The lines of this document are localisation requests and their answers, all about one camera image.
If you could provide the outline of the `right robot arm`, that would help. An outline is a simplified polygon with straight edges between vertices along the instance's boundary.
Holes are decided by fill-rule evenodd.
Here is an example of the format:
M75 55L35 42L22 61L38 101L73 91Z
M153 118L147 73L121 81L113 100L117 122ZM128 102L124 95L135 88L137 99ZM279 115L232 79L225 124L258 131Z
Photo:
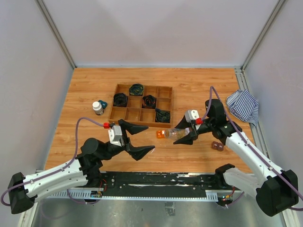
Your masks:
M253 172L253 175L248 175L232 164L225 164L215 170L214 183L219 189L234 186L255 198L261 210L270 217L286 209L293 209L299 201L297 175L269 160L248 139L240 126L227 119L219 99L207 100L205 106L206 119L200 118L197 110L186 111L176 128L188 129L189 133L174 143L192 145L199 135L212 133Z

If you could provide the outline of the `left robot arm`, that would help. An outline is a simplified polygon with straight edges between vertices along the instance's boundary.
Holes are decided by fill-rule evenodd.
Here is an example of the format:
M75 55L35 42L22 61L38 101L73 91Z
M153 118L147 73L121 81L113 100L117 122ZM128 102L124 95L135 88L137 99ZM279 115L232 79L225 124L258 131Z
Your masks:
M127 136L147 130L148 126L120 119L117 124L104 123L102 127L108 130L108 142L89 138L81 147L75 147L71 160L61 165L31 175L14 174L4 192L9 196L9 203L4 201L4 195L0 198L1 203L10 207L12 214L19 214L56 192L72 187L96 187L101 183L99 169L103 160L110 160L125 151L138 161L155 148L154 145L134 147Z

